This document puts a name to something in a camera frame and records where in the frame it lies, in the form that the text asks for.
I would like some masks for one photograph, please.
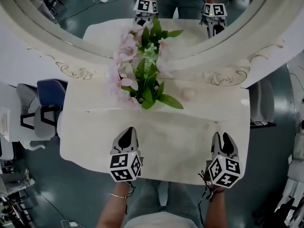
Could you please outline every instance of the equipment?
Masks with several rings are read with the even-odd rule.
[[[231,188],[241,176],[238,148],[228,133],[223,134],[224,146],[218,132],[212,139],[212,163],[207,161],[206,176],[210,174],[211,183],[224,188]]]
[[[110,175],[115,182],[134,181],[140,176],[143,158],[135,128],[127,128],[114,139],[110,155]]]
[[[222,32],[226,27],[226,8],[223,3],[205,3],[199,24],[207,25],[209,38]]]
[[[145,22],[152,23],[153,17],[157,14],[157,4],[153,0],[137,0],[134,11],[136,11],[133,24],[143,26]]]

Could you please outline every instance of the white cube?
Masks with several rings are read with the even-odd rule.
[[[157,13],[157,3],[153,0],[137,0],[134,11]]]
[[[241,176],[240,163],[219,154],[208,167],[208,170],[212,184],[224,188],[232,188]]]
[[[225,5],[223,3],[205,3],[204,15],[207,17],[227,16]]]
[[[116,182],[136,180],[141,161],[137,151],[111,155],[110,175]]]

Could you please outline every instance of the flower arrangement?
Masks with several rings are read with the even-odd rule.
[[[157,80],[159,73],[170,76],[166,67],[170,43],[182,32],[162,30],[156,17],[152,25],[147,22],[124,28],[114,53],[114,65],[110,67],[110,93],[136,110],[149,109],[156,101],[183,109],[178,100],[163,93],[165,84]]]

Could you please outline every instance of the floor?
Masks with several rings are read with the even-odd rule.
[[[287,66],[282,66],[268,76],[275,96],[276,127],[252,129],[246,173],[232,189],[226,191],[226,207],[229,227],[251,228],[251,213],[257,210],[270,193],[278,192],[280,200],[287,180],[288,157],[293,151],[295,136],[295,106],[293,90]],[[59,228],[63,219],[75,220],[86,228],[94,228],[99,215],[110,197],[114,182],[110,175],[83,169],[60,157],[56,138],[47,148],[24,150],[20,167],[30,168],[37,180],[34,188],[27,189],[30,215],[37,228]],[[143,180],[135,182],[135,194],[129,205],[140,193]],[[185,185],[198,203],[204,186]],[[64,215],[64,218],[41,196],[47,198]],[[166,201],[166,183],[160,186],[161,203]],[[202,204],[203,217],[208,202]]]
[[[83,38],[90,25],[113,19],[133,18],[133,9],[136,3],[136,0],[116,0],[108,3],[94,3],[92,0],[61,1],[64,5],[57,4],[55,6],[58,11],[58,15],[55,17],[62,29],[79,38]],[[218,2],[227,5],[227,24],[230,25],[246,10],[251,0],[233,0],[229,3],[227,1],[218,0]]]

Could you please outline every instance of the white table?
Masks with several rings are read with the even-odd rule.
[[[186,48],[208,40],[206,25],[199,25],[199,20],[194,19],[160,19],[163,30],[183,29],[183,33],[176,37],[175,46],[172,48]],[[133,19],[114,19],[104,23],[89,26],[83,37],[97,46],[103,46],[108,50],[116,51],[120,41],[120,31],[124,26],[132,26]]]
[[[178,98],[185,109],[159,103],[139,113],[117,107],[104,84],[101,78],[69,82],[61,125],[62,158],[108,173],[114,138],[133,126],[144,157],[143,178],[203,185],[198,173],[211,159],[212,136],[217,131],[234,139],[244,175],[250,128],[248,90],[166,80],[165,93]],[[183,88],[196,90],[195,99],[182,101]]]

